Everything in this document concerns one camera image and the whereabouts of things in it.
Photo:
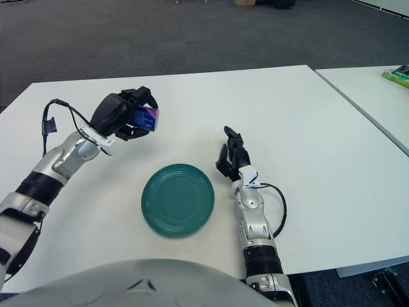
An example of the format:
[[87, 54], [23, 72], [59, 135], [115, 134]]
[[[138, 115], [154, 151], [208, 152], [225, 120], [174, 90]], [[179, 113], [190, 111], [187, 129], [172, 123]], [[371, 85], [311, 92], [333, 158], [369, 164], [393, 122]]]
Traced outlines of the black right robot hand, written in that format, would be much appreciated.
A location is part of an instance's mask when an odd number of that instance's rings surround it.
[[251, 164], [249, 154], [243, 146], [240, 133], [225, 126], [224, 133], [228, 137], [227, 143], [221, 146], [219, 158], [215, 162], [216, 168], [232, 182], [240, 179], [239, 169]]

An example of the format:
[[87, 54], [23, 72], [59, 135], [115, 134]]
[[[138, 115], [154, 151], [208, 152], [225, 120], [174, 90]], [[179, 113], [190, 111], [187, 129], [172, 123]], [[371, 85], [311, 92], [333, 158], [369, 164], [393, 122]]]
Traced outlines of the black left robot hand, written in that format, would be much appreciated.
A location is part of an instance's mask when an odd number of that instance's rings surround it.
[[115, 135], [128, 141], [146, 136], [156, 129], [159, 108], [149, 88], [110, 93], [98, 105], [90, 127], [104, 137]]

